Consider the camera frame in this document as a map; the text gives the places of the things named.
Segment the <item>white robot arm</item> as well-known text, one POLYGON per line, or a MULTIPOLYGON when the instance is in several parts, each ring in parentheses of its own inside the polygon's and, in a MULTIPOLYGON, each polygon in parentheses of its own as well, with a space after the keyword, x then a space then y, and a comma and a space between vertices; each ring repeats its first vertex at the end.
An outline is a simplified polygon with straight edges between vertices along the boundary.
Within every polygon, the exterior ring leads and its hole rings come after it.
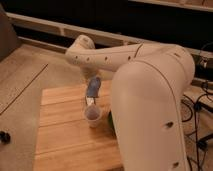
POLYGON ((66 59, 114 73, 110 108, 125 171, 189 171, 181 98, 195 64, 185 48, 140 43, 97 49, 81 35, 66 59))

